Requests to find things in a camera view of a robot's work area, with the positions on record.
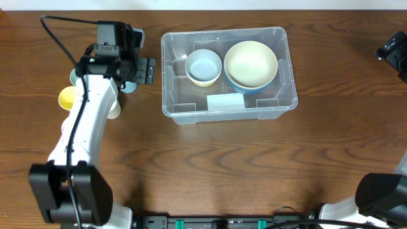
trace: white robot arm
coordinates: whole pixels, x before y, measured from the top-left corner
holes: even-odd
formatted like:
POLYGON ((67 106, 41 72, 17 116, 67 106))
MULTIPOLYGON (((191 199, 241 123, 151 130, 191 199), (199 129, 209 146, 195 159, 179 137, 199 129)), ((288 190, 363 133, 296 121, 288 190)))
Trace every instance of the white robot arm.
MULTIPOLYGON (((379 60, 386 60, 407 83, 407 36, 397 32, 375 52, 379 60)), ((369 222, 380 227, 407 225, 407 152, 394 174, 368 174, 359 183, 356 196, 336 204, 326 204, 319 219, 333 219, 355 223, 369 222)), ((325 229, 339 226, 321 225, 325 229)))
POLYGON ((155 60, 138 57, 144 32, 123 22, 55 16, 42 16, 40 21, 74 64, 81 80, 76 82, 74 104, 48 162, 33 164, 29 172, 39 209, 47 223, 130 229, 133 213, 114 204, 113 192, 98 171, 99 151, 106 120, 120 113, 118 88, 125 89, 127 83, 153 83, 155 60), (46 26, 46 18, 95 24, 97 43, 76 62, 46 26))
MULTIPOLYGON (((111 107, 114 103, 117 104, 118 89, 112 78, 107 79, 103 75, 91 74, 84 77, 88 87, 88 103, 85 106, 74 137, 72 165, 77 165, 79 161, 82 161, 86 162, 87 165, 94 165, 99 168, 100 141, 102 140, 111 107)), ((64 131, 57 146, 48 158, 48 161, 53 161, 54 165, 66 165, 66 146, 83 100, 81 80, 76 82, 76 88, 75 101, 64 131)))

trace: yellow cup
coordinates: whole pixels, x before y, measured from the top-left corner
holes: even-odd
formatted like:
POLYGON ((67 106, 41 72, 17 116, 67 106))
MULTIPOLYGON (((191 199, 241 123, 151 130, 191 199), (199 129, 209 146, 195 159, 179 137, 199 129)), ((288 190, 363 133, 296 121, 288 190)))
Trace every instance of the yellow cup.
POLYGON ((72 109, 72 105, 74 104, 75 94, 76 88, 74 86, 64 88, 58 96, 59 106, 67 111, 70 111, 72 109))

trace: clear plastic container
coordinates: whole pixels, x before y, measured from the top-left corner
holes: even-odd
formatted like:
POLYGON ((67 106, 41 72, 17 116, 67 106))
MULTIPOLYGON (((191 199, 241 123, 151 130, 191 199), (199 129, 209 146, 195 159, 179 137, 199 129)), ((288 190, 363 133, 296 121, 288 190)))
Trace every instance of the clear plastic container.
POLYGON ((177 124, 249 118, 275 119, 298 104, 287 33, 281 27, 171 32, 164 34, 161 45, 163 112, 177 124), (193 51, 202 48, 212 50, 221 57, 223 63, 228 50, 242 41, 259 41, 267 45, 279 60, 277 75, 260 93, 235 94, 223 70, 209 87, 199 87, 187 77, 185 61, 193 51), (209 101, 208 95, 219 96, 209 101))

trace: green connector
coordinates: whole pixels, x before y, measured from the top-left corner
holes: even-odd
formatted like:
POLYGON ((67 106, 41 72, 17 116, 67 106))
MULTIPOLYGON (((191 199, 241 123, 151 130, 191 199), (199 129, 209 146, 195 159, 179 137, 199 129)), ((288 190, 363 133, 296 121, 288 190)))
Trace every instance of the green connector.
POLYGON ((176 221, 176 229, 184 229, 184 221, 183 220, 177 220, 176 221))
POLYGON ((258 221, 258 229, 265 229, 267 227, 267 221, 259 220, 258 221))

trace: wooden table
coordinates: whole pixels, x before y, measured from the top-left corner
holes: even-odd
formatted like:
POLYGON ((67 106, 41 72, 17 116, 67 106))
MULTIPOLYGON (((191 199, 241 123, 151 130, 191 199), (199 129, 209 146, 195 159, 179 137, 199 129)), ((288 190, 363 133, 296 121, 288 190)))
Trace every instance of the wooden table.
MULTIPOLYGON (((68 116, 57 102, 72 65, 39 23, 42 14, 118 20, 144 29, 141 56, 160 60, 166 32, 281 26, 299 104, 277 120, 176 125, 162 113, 161 63, 153 86, 123 96, 106 124, 100 171, 114 199, 136 212, 270 215, 355 193, 369 172, 392 172, 407 147, 407 85, 373 55, 405 11, 71 11, 0 15, 0 225, 44 225, 27 181, 46 162, 68 116)), ((93 25, 49 21, 75 58, 93 25)))

